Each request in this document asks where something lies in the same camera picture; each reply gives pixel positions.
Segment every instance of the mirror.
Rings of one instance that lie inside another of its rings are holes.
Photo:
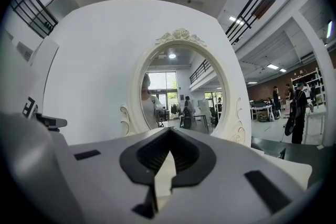
[[[211,134],[225,113],[223,85],[208,60],[192,47],[166,47],[152,57],[142,80],[147,125]]]

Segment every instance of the table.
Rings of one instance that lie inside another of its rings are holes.
[[[206,128],[207,128],[207,130],[208,130],[208,132],[209,132],[208,122],[206,121],[206,116],[205,116],[205,114],[194,115],[194,118],[196,118],[196,117],[202,117],[202,118],[203,118],[203,120],[204,120],[204,124],[205,124],[205,126],[206,126]]]
[[[324,132],[322,132],[322,130],[323,130],[323,118],[324,118],[324,116],[325,116],[326,113],[327,113],[326,111],[307,113],[306,132],[304,134],[304,140],[303,140],[304,144],[307,141],[309,119],[310,118],[314,118],[314,117],[319,117],[319,116],[321,117],[321,131],[320,131],[320,134],[322,134],[322,142],[323,142],[323,134],[324,134]]]
[[[263,106],[262,108],[250,108],[251,110],[251,119],[253,120],[253,110],[257,111],[257,110],[264,110],[267,109],[267,116],[269,117],[270,113],[272,113],[272,105],[266,105]]]

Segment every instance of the brick wall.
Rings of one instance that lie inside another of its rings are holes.
[[[333,63],[334,68],[336,69],[336,50],[333,50],[329,53],[331,61]],[[300,70],[303,71],[305,74],[313,72],[316,67],[319,67],[317,62],[311,62],[305,66],[302,66],[294,71],[286,72],[283,76],[278,77],[276,79],[269,80],[267,82],[257,84],[252,87],[247,88],[248,98],[249,100],[259,100],[259,99],[266,99],[267,97],[273,98],[273,87],[277,86],[279,88],[279,95],[283,100],[285,100],[285,96],[287,95],[287,87],[286,84],[291,85],[291,78],[295,78],[299,73]]]

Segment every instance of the carved floral ornament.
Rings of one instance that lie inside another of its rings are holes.
[[[184,28],[180,28],[178,30],[173,31],[172,33],[165,33],[161,38],[156,40],[156,45],[160,45],[162,43],[172,41],[172,40],[188,40],[199,45],[206,47],[204,41],[197,37],[196,34],[190,35],[190,32]]]

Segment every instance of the fluorescent light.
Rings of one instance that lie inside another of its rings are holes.
[[[277,69],[278,69],[278,67],[277,67],[277,66],[274,66],[274,65],[272,65],[272,64],[268,65],[267,67],[269,67],[269,68],[271,68],[271,69],[275,69],[275,70],[277,70]]]
[[[331,36],[331,29],[332,29],[332,21],[328,23],[327,38]]]
[[[232,16],[230,16],[229,20],[236,21],[236,23],[238,23],[238,24],[240,24],[240,25],[243,25],[243,24],[244,24],[244,22],[242,22],[242,21],[240,21],[240,20],[236,20],[236,18],[235,18],[235,17],[232,17]]]

